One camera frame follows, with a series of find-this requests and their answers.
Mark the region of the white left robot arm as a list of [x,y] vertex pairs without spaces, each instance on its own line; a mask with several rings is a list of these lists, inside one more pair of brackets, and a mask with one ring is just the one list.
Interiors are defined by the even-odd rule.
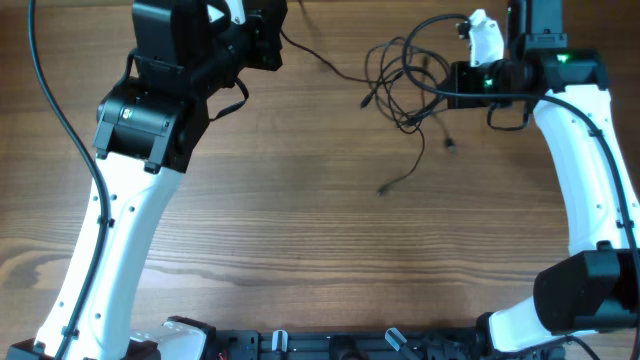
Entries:
[[135,331],[136,290],[159,220],[214,121],[208,99],[246,68],[281,67],[287,5],[272,1],[137,1],[135,47],[100,103],[80,152],[93,183],[56,302],[11,359],[215,359],[213,326],[173,316]]

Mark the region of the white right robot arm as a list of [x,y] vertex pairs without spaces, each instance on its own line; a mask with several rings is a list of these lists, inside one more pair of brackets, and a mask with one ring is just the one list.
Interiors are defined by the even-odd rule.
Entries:
[[594,49],[573,48],[558,1],[512,1],[500,28],[484,10],[458,20],[470,58],[451,68],[450,108],[516,101],[542,132],[569,225],[568,257],[532,295],[485,316],[492,357],[548,351],[639,325],[639,202],[619,148],[609,79]]

